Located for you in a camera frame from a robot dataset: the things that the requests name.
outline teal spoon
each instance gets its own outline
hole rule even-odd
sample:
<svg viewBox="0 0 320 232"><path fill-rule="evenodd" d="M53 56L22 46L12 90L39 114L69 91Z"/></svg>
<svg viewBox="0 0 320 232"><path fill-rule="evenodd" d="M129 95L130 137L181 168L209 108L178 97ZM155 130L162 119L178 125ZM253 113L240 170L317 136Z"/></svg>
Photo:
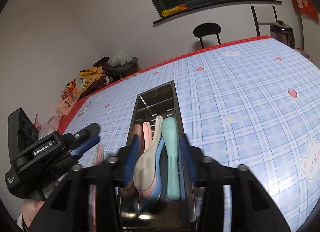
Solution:
<svg viewBox="0 0 320 232"><path fill-rule="evenodd" d="M161 123L161 133L168 154L168 190L169 200L180 199L180 184L178 174L178 147L179 135L177 121L173 117L167 117Z"/></svg>

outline red tablecloth border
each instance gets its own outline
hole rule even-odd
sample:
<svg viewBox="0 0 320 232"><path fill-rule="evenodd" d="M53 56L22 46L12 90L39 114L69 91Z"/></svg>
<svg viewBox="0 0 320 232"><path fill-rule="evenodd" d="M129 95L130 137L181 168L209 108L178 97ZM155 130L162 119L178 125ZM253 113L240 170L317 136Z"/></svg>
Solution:
<svg viewBox="0 0 320 232"><path fill-rule="evenodd" d="M221 47L226 47L226 46L230 46L230 45L234 45L234 44L239 44L239 43L244 43L244 42L249 42L249 41L257 41L257 40L263 40L263 39L269 39L271 38L270 36L258 36L258 37L253 37L253 38L247 38L247 39L243 39L243 40L239 40L239 41L231 41L231 42L227 42L227 43L224 43L224 44L219 44L219 45L215 45L215 46L211 46L211 47L208 47L208 48L204 48L204 49L200 49L200 50L196 50L196 51L193 51L193 52L190 52L190 53L187 53L185 55L181 55L181 56L178 56L178 57L175 57L173 59L169 59L169 60L166 60L164 62L161 62L159 64L156 64L156 65L153 65L149 68L146 68L144 70L141 70L139 71L138 73L135 73L133 75L130 75L126 78L123 78L123 79L120 79L116 82L113 82L112 84L110 85L107 85L105 87L103 87L102 89L100 90L97 90L96 92L90 94L89 96L79 100L75 105L74 107L72 108L72 110L70 111L70 113L68 115L66 115L64 118L61 119L60 121L60 127L58 129L58 132L60 134L63 134L65 132L65 130L67 129L68 125L70 124L70 122L72 121L72 119L76 116L77 112L79 111L79 109L82 107L82 105L86 102L86 100L90 97L90 96L93 96L94 94L96 93L99 93L100 91L102 90L105 90L111 86L114 86L122 81L125 81L126 79L128 78L131 78L137 74L140 74L140 73L143 73L143 72L146 72L146 71L149 71L149 70L152 70L152 69L155 69L159 66L162 66L162 65L165 65L165 64L168 64L168 63L171 63L171 62L174 62L176 60L179 60L179 59L183 59L183 58L186 58L186 57L190 57L192 55L196 55L196 54L199 54L199 53L202 53L202 52L205 52L205 51L209 51L209 50L213 50L213 49L218 49L218 48L221 48Z"/></svg>

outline blue plaid tablecloth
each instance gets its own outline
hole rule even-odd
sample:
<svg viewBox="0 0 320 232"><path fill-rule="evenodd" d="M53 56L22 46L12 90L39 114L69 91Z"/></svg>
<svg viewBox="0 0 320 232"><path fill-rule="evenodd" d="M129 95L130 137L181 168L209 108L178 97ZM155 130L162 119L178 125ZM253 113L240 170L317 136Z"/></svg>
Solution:
<svg viewBox="0 0 320 232"><path fill-rule="evenodd" d="M91 103L89 109L76 115L65 133L98 123L105 155L116 153L126 144L137 95L174 80L190 143L223 165L249 166L294 232L320 196L319 79L318 68L279 41L249 41L194 54L107 88L87 99L83 108ZM91 164L94 150L84 154L83 166ZM225 192L229 231L227 186Z"/></svg>

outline chair leg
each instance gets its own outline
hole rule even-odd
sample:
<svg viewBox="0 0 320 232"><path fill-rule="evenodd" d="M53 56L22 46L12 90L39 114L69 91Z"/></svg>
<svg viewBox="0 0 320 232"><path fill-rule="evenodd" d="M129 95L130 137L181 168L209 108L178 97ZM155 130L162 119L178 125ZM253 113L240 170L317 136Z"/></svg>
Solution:
<svg viewBox="0 0 320 232"><path fill-rule="evenodd" d="M217 34L217 39L218 39L218 43L221 44L221 41L220 41L220 38L219 38L218 34Z"/></svg>
<svg viewBox="0 0 320 232"><path fill-rule="evenodd" d="M202 47L202 49L204 49L202 38L200 37L199 39L200 39L200 42L201 42L201 47Z"/></svg>

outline black chair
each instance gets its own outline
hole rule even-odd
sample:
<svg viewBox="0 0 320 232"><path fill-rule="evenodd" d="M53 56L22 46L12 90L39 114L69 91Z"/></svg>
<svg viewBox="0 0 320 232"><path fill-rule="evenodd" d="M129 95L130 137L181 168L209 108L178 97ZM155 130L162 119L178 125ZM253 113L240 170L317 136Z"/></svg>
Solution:
<svg viewBox="0 0 320 232"><path fill-rule="evenodd" d="M254 6L251 6L251 11L252 11L252 15L253 15L253 20L254 20L254 24L256 26L256 31L257 31L257 36L260 36L260 25L270 25L272 22L272 19L270 20L270 22L265 22L265 23L258 23L258 18L257 18L257 14L256 14L256 10L254 8ZM276 22L278 21L278 17L277 17L277 12L276 12L276 8L273 6L273 12L275 14L275 19Z"/></svg>
<svg viewBox="0 0 320 232"><path fill-rule="evenodd" d="M202 49L204 48L202 37L207 35L211 35L211 34L217 35L218 43L221 44L219 33L221 33L221 26L215 23L201 24L201 25L198 25L193 30L193 35L200 39Z"/></svg>

